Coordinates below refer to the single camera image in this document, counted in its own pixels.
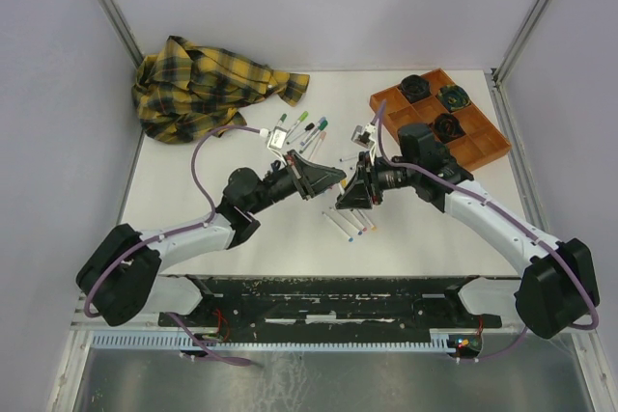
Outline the yellow marker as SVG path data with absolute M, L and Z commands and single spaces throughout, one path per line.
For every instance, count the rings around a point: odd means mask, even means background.
M 374 222 L 370 219 L 370 217 L 365 212 L 363 212 L 362 210 L 357 210 L 356 212 L 363 219 L 363 221 L 367 224 L 369 229 L 371 229 L 372 231 L 375 231 L 377 229 L 377 226 L 374 224 Z

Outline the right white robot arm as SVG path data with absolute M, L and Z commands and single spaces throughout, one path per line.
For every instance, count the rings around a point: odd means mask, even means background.
M 338 209 L 371 209 L 387 190 L 411 187 L 439 211 L 467 225 L 516 270 L 520 286 L 507 302 L 535 335 L 550 339 L 565 328 L 593 330 L 600 303 L 590 249 L 563 241 L 502 206 L 461 166 L 425 124 L 398 131 L 401 153 L 384 155 L 381 126 L 357 126 L 352 141 L 363 147 L 355 173 L 336 201 Z

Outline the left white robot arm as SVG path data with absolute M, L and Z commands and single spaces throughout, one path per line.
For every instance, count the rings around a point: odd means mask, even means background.
M 164 275 L 180 262 L 233 249 L 260 226 L 255 215 L 294 195 L 310 200 L 345 178 L 345 173 L 302 158 L 284 156 L 278 171 L 260 178 L 250 168 L 228 177 L 220 204 L 207 216 L 172 229 L 139 232 L 114 227 L 78 271 L 75 282 L 86 296 L 84 312 L 111 327 L 141 313 L 175 313 L 202 325 L 213 314 L 212 300 L 188 277 Z

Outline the pink cap marker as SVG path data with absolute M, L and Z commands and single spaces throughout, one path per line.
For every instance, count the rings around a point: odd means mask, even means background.
M 311 150 L 311 152 L 310 152 L 310 154 L 308 156 L 308 161 L 314 161 L 315 160 L 315 158 L 316 158 L 316 156 L 318 154 L 318 151 L 320 150 L 321 146 L 323 145 L 323 141 L 324 141 L 326 135 L 327 135 L 326 131 L 322 131 L 320 133 L 320 136 L 318 137 L 317 141 L 314 144 L 313 149 Z

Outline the purple cap marker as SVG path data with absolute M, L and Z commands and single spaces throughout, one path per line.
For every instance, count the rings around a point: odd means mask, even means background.
M 313 142 L 318 138 L 320 133 L 321 131 L 319 129 L 312 132 L 310 137 L 307 139 L 307 141 L 300 147 L 299 153 L 305 153 L 308 150 L 308 148 L 313 144 Z

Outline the black cap marker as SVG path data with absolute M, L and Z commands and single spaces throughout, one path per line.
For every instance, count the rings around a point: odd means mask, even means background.
M 304 137 L 308 132 L 310 132 L 311 130 L 313 130 L 313 128 L 315 127 L 314 123 L 310 123 L 308 125 L 306 125 L 301 132 L 299 132 L 297 135 L 295 135 L 294 137 L 287 139 L 287 145 L 291 145 L 293 144 L 296 140 Z

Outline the light green cap marker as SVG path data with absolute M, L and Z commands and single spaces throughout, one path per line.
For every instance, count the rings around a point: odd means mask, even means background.
M 308 116 L 308 111 L 303 111 L 301 113 L 301 115 L 295 120 L 295 122 L 292 124 L 292 126 L 288 130 L 286 139 L 289 139 L 292 136 L 292 134 L 296 131 L 296 129 L 300 126 L 300 124 L 304 122 L 307 116 Z

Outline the dark floral rolled sock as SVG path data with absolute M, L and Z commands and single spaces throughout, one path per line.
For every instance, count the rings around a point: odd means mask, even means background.
M 431 124 L 431 128 L 438 140 L 444 144 L 465 136 L 459 120 L 452 114 L 440 114 Z

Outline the orange compartment tray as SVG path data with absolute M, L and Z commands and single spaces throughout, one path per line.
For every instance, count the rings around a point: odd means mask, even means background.
M 445 145 L 468 171 L 481 168 L 510 151 L 510 142 L 470 97 L 470 104 L 454 113 L 450 113 L 439 102 L 436 94 L 441 87 L 457 85 L 444 70 L 434 69 L 420 76 L 431 87 L 431 95 L 425 99 L 409 103 L 400 92 L 401 82 L 370 97 L 370 107 L 375 111 L 383 103 L 386 104 L 382 123 L 392 137 L 397 136 L 400 127 L 416 123 L 426 124 L 436 137 L 431 128 L 435 118 L 440 114 L 452 114 L 459 120 L 465 136 Z

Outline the green blue rolled sock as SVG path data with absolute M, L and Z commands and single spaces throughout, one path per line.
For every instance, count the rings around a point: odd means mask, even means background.
M 441 87 L 436 98 L 450 112 L 460 111 L 470 104 L 467 92 L 458 85 L 446 85 Z

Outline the yellow plaid shirt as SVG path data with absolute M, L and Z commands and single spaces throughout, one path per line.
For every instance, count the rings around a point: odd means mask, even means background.
M 220 126 L 245 126 L 240 110 L 271 96 L 296 106 L 309 83 L 306 73 L 273 69 L 224 48 L 170 36 L 138 67 L 131 97 L 145 134 L 178 145 Z

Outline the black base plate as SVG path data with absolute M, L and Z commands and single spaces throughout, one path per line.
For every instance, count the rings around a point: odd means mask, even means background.
M 209 277 L 182 322 L 231 343 L 424 343 L 433 329 L 499 328 L 456 299 L 463 278 Z

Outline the right aluminium frame post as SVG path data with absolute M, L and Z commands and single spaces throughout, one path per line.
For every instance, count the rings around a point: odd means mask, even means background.
M 515 36 L 509 43 L 499 66 L 492 71 L 492 81 L 496 88 L 501 87 L 513 72 L 524 48 L 540 25 L 552 0 L 533 0 Z

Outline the aluminium frame post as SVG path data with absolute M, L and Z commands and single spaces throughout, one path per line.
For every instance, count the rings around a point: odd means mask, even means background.
M 138 68 L 144 59 L 126 18 L 115 0 L 98 0 L 108 21 L 120 39 L 130 61 Z
M 524 48 L 540 25 L 552 0 L 533 0 L 515 36 L 509 43 L 499 66 L 492 71 L 492 81 L 496 88 L 501 87 L 513 72 Z

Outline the left aluminium frame post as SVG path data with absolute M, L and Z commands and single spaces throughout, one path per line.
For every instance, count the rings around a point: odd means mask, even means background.
M 126 18 L 115 0 L 98 0 L 108 21 L 120 39 L 130 61 L 138 68 L 144 59 Z

